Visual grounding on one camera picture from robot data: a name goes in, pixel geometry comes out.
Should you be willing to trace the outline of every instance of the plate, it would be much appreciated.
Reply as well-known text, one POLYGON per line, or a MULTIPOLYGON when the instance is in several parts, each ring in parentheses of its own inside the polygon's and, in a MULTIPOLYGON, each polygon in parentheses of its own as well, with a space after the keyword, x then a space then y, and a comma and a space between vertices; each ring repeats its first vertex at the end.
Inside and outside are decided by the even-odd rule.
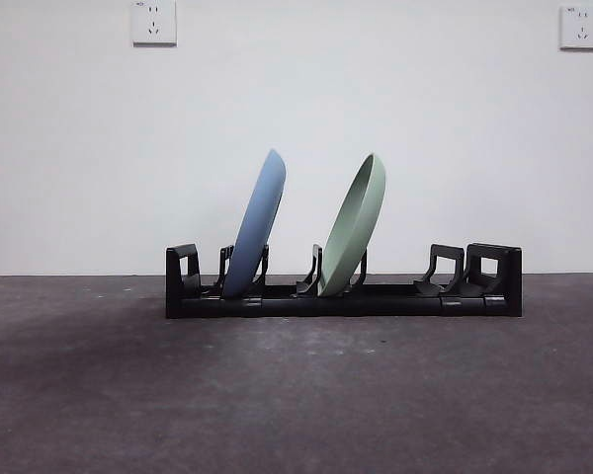
POLYGON ((372 154, 358 170, 325 244, 318 296, 334 296, 349 283, 378 222, 385 187, 384 164, 372 154))
POLYGON ((285 182, 286 164, 279 153, 270 150, 239 227, 222 289, 224 298, 240 296, 252 283, 275 222, 285 182))

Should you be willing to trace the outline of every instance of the white wall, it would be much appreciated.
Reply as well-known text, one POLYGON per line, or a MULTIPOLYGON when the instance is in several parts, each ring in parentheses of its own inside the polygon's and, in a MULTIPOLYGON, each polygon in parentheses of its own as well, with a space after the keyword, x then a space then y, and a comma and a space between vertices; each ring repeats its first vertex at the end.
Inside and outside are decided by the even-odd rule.
POLYGON ((133 48, 129 0, 0 0, 0 275, 162 274, 232 243, 273 146, 271 272, 302 273, 362 160, 388 171, 370 271, 432 242, 593 271, 593 53, 551 0, 178 0, 133 48))

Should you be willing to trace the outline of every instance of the blue plate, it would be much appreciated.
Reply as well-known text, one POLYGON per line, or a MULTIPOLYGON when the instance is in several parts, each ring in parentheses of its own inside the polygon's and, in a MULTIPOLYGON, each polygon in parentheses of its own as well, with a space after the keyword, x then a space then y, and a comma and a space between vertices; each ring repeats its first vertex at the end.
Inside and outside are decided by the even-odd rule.
POLYGON ((221 295, 240 296, 253 282, 284 192, 286 164, 270 150, 239 227, 221 295))

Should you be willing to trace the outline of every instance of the outlet cover plate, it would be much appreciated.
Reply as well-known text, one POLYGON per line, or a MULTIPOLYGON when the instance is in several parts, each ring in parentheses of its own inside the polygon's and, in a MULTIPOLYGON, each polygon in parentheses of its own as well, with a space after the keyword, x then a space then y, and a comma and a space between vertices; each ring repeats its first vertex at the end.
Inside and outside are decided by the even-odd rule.
POLYGON ((131 5, 131 38, 134 45, 177 44, 175 0, 137 0, 131 5))
POLYGON ((593 5, 560 7, 560 49, 593 50, 593 5))

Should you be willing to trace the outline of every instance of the gray floor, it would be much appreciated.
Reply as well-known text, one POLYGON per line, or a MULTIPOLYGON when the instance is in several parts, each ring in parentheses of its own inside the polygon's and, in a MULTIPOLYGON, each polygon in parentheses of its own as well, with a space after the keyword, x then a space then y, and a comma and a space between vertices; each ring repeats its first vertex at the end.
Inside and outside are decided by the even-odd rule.
POLYGON ((163 319, 163 278, 0 277, 0 473, 593 473, 593 275, 525 317, 163 319))

